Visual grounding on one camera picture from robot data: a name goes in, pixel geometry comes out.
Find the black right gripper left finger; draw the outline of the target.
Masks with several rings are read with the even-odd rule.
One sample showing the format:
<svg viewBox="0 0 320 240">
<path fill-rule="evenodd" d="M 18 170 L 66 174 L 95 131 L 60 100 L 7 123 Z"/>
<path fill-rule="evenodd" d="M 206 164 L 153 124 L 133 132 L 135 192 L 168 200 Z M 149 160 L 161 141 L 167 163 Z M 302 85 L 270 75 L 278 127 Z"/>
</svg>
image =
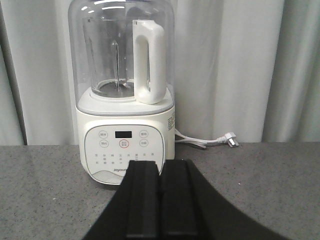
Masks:
<svg viewBox="0 0 320 240">
<path fill-rule="evenodd" d="M 158 240 L 159 172 L 153 161 L 130 161 L 126 174 L 85 240 Z"/>
</svg>

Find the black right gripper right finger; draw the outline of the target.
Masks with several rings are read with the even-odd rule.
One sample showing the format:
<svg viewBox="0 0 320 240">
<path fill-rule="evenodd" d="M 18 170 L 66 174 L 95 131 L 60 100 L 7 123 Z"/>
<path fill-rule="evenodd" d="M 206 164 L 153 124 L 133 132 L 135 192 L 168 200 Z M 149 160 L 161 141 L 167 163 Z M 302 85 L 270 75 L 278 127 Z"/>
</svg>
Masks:
<svg viewBox="0 0 320 240">
<path fill-rule="evenodd" d="M 167 160 L 161 173 L 164 240 L 282 240 L 224 198 L 191 160 Z"/>
</svg>

